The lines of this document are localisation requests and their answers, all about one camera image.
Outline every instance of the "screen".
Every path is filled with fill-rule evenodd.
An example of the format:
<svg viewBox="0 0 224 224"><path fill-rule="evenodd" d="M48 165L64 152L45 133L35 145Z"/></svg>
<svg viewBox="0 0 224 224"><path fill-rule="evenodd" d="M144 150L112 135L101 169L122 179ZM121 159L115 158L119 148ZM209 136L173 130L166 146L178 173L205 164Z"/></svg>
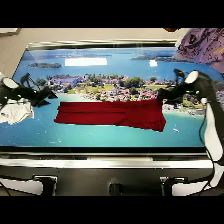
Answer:
<svg viewBox="0 0 224 224"><path fill-rule="evenodd" d="M1 146L48 147L201 147L199 128L203 105L186 95L179 105L163 105L163 132L113 125L74 125L54 122L60 102L136 101L156 97L159 88L175 83L174 69L208 74L219 84L222 75L212 67L178 61L174 47L95 48L25 51L13 79L29 73L39 86L58 96L34 108L34 119L0 124Z"/></svg>

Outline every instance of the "black cable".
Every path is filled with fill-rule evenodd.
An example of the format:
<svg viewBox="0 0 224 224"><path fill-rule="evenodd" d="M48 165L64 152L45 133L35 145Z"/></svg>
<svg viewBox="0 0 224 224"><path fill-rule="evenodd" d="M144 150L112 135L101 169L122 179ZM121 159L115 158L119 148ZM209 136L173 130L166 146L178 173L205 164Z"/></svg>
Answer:
<svg viewBox="0 0 224 224"><path fill-rule="evenodd" d="M202 136L201 136L201 130L202 130L202 127L204 126L205 121L206 121L206 112L207 112L207 104L206 104L206 106L205 106L205 116L204 116L204 120L203 120L203 122L202 122L202 124L201 124L201 127L200 127L200 129L199 129L199 138L200 138L201 143L202 143L204 146L205 146L205 142L204 142L203 139L202 139ZM205 149L206 149L206 152L207 152L208 155L209 155L209 159L210 159L211 162L212 162L212 173L209 175L209 180L207 181L207 183L205 184L205 186L204 186L204 187L201 189L201 191L198 193L198 196L201 196L202 192L205 190L205 188L206 188L208 185L210 185L210 187L212 187L210 183L211 183L211 181L212 181L212 179L213 179L213 177L214 177L214 174L215 174L214 160L212 159L211 153L209 152L209 150L207 149L206 146L205 146Z"/></svg>
<svg viewBox="0 0 224 224"><path fill-rule="evenodd" d="M4 188L4 190L6 191L6 193L9 195L9 196L12 196L9 191L8 191L8 188L2 183L0 182L0 185Z"/></svg>

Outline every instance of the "blue sea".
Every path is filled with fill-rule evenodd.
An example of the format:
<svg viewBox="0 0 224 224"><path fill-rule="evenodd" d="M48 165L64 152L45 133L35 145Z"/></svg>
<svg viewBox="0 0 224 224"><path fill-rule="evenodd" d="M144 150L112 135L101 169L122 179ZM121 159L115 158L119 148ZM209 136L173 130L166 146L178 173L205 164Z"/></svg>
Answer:
<svg viewBox="0 0 224 224"><path fill-rule="evenodd" d="M88 50L51 50L25 52L16 72L14 80L30 73L31 78L46 78L47 75L69 74L118 74L129 77L140 76L148 79L157 76L159 80L174 79L175 68L184 72L200 70L216 80L221 79L219 72L207 65L163 62L150 67L148 60L130 60L142 54L157 56L172 56L176 49L144 48L142 49L88 49ZM105 57L105 66L65 66L66 55L69 57L87 54L95 57ZM59 69L31 68L27 65L37 63L60 63ZM68 147L199 147L199 128L203 117L194 119L190 115L165 113L166 126L162 133L152 130L142 130L131 127L98 126L98 125L68 125L56 124L57 107L60 101L89 101L76 94L63 94L58 99L47 99L51 104L35 108L35 118L26 119L15 125L0 124L0 145L2 146L68 146Z"/></svg>

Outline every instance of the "water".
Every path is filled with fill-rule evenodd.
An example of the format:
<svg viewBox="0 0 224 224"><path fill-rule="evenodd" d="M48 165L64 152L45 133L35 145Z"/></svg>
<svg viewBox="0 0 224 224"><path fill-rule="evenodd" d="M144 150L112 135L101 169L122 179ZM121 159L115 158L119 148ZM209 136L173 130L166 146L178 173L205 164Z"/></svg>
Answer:
<svg viewBox="0 0 224 224"><path fill-rule="evenodd" d="M32 51L24 54L18 69L14 75L15 81L27 72L32 79L46 78L47 75L69 74L118 74L129 77L140 76L148 79L156 75L159 80L174 79L174 68L185 72L200 70L209 74L213 79L220 80L220 73L207 65L163 62L158 66L150 67L147 60L130 60L141 54L156 56L172 55L175 49L104 49L104 50L56 50L56 51ZM106 57L106 66L65 66L65 58L62 55L96 54L98 57ZM37 60L44 55L47 59ZM27 67L34 62L60 63L59 69L39 69ZM69 147L198 147L202 146L199 140L199 128L202 117L194 119L186 114L165 113L166 126L162 133L152 130L142 130L131 127L97 126L97 125L68 125L57 124L54 119L57 115L57 107L60 101L89 101L78 95L60 95L58 99L48 100L51 104L41 108L35 108L35 119L26 119L15 125L0 124L0 144L4 146L69 146Z"/></svg>

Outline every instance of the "black border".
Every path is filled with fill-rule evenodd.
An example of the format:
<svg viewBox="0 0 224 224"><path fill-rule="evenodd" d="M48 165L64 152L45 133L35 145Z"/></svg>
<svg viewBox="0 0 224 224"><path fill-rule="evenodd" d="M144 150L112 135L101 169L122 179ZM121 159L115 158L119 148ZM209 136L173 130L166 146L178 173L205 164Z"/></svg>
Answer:
<svg viewBox="0 0 224 224"><path fill-rule="evenodd" d="M150 40L144 41L142 40L139 43L120 43L120 44L113 44L113 43L106 43L103 44L102 42L97 45L96 42L93 44L85 44L82 45L69 45L60 43L60 46L51 46L50 42L48 46L40 46L40 47L32 47L27 46L25 51L23 52L22 57L16 67L16 70L12 76L14 78L15 73L18 70L19 64L22 61L22 58L26 51L33 51L33 50L55 50L55 49L86 49L86 48L132 48L132 47L175 47L174 43L170 43L169 41L161 41L161 42L154 42L152 41L149 43ZM169 153L205 153L206 149L204 147L19 147L19 146L0 146L1 153L50 153L50 154L57 154L57 153L77 153L77 154L169 154Z"/></svg>

